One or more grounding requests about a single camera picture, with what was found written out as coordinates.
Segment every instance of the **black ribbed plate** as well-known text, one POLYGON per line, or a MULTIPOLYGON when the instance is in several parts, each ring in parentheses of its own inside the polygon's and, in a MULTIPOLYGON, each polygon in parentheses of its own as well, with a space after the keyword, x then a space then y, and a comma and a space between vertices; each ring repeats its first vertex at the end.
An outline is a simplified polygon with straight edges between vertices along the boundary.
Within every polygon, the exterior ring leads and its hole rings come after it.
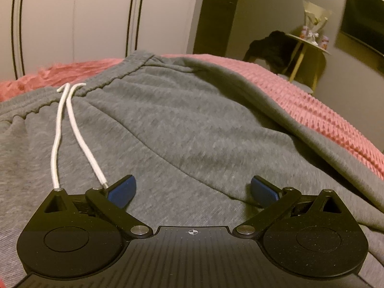
POLYGON ((121 258, 87 278, 51 280, 29 275, 19 288, 364 288, 356 275, 309 280, 274 266, 253 240, 226 227, 160 227, 132 240, 121 258))

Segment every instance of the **pink can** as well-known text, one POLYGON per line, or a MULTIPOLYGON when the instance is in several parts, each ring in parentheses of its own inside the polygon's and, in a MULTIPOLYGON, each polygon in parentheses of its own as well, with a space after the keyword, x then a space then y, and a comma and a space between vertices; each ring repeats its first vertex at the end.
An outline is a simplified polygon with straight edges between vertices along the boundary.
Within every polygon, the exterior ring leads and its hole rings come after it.
POLYGON ((330 42, 329 38, 326 36, 323 36, 321 39, 321 42, 319 44, 319 47, 326 50, 328 48, 328 43, 330 42))
POLYGON ((300 38, 305 39, 307 37, 307 34, 308 34, 308 27, 303 26, 300 32, 300 38))

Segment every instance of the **blue gripper pad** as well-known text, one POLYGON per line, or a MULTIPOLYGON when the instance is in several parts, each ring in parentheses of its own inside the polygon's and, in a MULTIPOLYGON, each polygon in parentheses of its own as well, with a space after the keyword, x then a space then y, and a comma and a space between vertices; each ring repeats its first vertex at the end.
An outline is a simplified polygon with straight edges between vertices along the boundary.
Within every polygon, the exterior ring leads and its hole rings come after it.
POLYGON ((123 209, 136 194, 136 179, 128 175, 107 188, 108 200, 123 209))
POLYGON ((251 180, 251 194, 258 204, 263 208, 267 208, 279 200, 281 189, 266 180, 253 177, 251 180))

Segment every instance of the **television screen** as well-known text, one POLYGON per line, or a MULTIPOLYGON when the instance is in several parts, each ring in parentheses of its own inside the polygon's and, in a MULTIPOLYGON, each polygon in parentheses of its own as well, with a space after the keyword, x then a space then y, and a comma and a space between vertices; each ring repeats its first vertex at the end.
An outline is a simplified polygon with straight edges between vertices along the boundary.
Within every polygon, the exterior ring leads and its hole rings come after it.
POLYGON ((384 56, 384 1, 347 0, 340 31, 384 56))

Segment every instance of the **metal screw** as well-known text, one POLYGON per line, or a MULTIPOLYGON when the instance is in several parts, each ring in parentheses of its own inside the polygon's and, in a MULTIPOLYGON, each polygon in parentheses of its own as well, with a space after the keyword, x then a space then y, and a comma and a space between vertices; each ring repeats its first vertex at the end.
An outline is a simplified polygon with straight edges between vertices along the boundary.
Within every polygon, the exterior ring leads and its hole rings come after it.
POLYGON ((240 225, 236 228, 239 234, 251 235, 255 232, 255 228, 251 225, 240 225))
POLYGON ((144 225, 137 225, 131 228, 131 233, 135 235, 144 235, 149 232, 149 228, 144 225))

